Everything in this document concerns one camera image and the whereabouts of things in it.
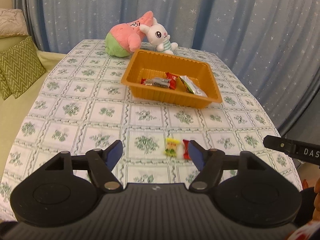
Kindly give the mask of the person right hand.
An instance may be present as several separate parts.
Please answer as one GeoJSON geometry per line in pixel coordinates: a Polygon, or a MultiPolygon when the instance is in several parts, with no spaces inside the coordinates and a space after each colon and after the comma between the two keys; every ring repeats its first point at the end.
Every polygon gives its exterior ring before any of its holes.
{"type": "Polygon", "coordinates": [[[319,179],[313,188],[302,191],[302,218],[305,222],[311,220],[319,221],[320,202],[319,202],[319,179]]]}

